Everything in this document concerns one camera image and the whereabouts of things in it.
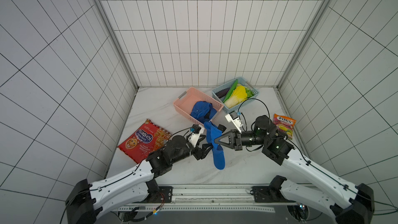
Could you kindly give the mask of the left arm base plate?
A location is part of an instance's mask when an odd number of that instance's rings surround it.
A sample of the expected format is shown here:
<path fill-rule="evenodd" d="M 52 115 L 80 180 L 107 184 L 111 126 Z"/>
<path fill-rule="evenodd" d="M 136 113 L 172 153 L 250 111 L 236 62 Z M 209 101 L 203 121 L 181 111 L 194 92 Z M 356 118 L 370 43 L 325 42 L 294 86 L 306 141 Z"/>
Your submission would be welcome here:
<path fill-rule="evenodd" d="M 173 196 L 172 186 L 161 186 L 159 189 L 151 191 L 144 200 L 145 203 L 171 203 Z"/>

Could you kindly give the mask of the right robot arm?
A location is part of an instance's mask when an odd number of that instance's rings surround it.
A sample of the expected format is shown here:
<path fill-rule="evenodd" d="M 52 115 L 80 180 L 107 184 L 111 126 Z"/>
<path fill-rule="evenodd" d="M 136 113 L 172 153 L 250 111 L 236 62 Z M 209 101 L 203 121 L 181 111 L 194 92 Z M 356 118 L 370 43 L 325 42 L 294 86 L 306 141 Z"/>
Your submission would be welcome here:
<path fill-rule="evenodd" d="M 234 150 L 259 145 L 272 161 L 305 177 L 314 186 L 308 188 L 277 175 L 268 186 L 252 189 L 252 194 L 261 200 L 303 203 L 330 216 L 337 224 L 369 224 L 373 219 L 371 187 L 355 185 L 310 160 L 266 115 L 257 117 L 249 131 L 232 129 L 215 138 L 215 143 Z"/>

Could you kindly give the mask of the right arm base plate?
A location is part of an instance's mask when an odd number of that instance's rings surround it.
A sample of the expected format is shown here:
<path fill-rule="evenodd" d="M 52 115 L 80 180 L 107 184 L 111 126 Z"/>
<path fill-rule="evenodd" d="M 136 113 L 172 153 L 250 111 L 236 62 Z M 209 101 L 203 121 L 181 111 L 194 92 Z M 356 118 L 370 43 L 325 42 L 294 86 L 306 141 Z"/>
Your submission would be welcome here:
<path fill-rule="evenodd" d="M 255 197 L 255 202 L 279 202 L 278 191 L 276 188 L 271 186 L 253 186 L 250 194 Z"/>

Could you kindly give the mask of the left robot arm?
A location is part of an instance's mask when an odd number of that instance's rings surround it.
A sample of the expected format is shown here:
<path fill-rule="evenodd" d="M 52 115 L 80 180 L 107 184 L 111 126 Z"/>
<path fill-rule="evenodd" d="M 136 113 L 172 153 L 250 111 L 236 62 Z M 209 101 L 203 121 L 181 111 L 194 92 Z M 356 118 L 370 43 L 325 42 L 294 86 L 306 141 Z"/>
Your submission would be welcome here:
<path fill-rule="evenodd" d="M 172 169 L 174 163 L 190 156 L 206 158 L 226 127 L 208 121 L 193 125 L 189 136 L 172 135 L 165 145 L 150 153 L 138 165 L 108 179 L 89 183 L 79 181 L 65 200 L 61 219 L 68 224 L 94 224 L 103 215 L 126 204 L 143 202 L 160 195 L 156 178 Z"/>

